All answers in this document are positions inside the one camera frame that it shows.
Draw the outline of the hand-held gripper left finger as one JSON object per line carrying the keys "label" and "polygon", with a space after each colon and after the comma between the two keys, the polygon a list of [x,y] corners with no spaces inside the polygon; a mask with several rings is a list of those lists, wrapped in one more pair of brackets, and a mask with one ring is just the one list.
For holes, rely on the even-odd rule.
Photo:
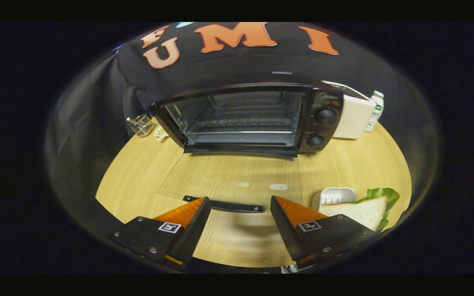
{"label": "hand-held gripper left finger", "polygon": [[166,268],[184,270],[204,231],[211,201],[201,197],[158,217],[136,217],[112,232],[120,247]]}

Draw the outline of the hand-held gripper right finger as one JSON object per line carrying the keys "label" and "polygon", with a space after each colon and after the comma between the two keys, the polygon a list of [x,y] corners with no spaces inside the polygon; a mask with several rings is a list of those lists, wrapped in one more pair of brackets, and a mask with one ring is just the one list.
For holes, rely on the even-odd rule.
{"label": "hand-held gripper right finger", "polygon": [[325,268],[371,244],[377,232],[340,213],[326,216],[272,196],[270,212],[288,254],[298,268]]}

